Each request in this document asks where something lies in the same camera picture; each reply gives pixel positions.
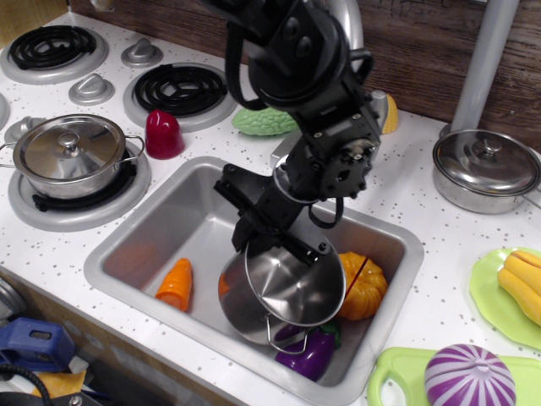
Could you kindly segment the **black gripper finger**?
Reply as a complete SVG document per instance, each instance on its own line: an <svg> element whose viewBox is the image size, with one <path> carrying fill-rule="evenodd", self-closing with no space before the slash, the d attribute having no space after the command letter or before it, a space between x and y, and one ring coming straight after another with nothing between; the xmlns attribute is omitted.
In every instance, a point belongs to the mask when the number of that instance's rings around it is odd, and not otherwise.
<svg viewBox="0 0 541 406"><path fill-rule="evenodd" d="M252 250L271 250L272 248L281 248L287 246L287 239L281 234L269 235L258 233L252 238Z"/></svg>
<svg viewBox="0 0 541 406"><path fill-rule="evenodd" d="M232 235L232 245L237 252L243 251L249 241L259 235L256 225L256 219L251 215L243 215L239 218Z"/></svg>

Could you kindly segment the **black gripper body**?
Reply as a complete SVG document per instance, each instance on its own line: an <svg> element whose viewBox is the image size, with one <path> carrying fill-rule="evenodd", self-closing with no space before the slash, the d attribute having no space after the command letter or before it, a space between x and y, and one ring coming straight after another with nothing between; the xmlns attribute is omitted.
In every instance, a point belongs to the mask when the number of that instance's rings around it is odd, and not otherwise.
<svg viewBox="0 0 541 406"><path fill-rule="evenodd" d="M309 219L309 204L286 195L274 176L259 175L227 164L214 189L236 207L239 218L243 215L253 216L259 233L281 234L287 239L287 246L281 249L302 263L311 266L321 257L330 254L331 243L321 228ZM252 240L245 250L250 250L250 257L268 251L252 250Z"/></svg>

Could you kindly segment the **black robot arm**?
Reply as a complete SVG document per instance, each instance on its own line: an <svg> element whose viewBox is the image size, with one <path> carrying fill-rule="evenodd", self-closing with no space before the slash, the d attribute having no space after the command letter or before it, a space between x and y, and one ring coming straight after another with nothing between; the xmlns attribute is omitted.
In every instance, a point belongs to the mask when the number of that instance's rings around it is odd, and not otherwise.
<svg viewBox="0 0 541 406"><path fill-rule="evenodd" d="M373 59L354 1L210 1L227 22L226 77L241 106L287 112L301 136L269 177L228 164L216 190L238 209L236 250L282 247L306 264L331 251L312 207L365 189L380 126L363 84Z"/></svg>

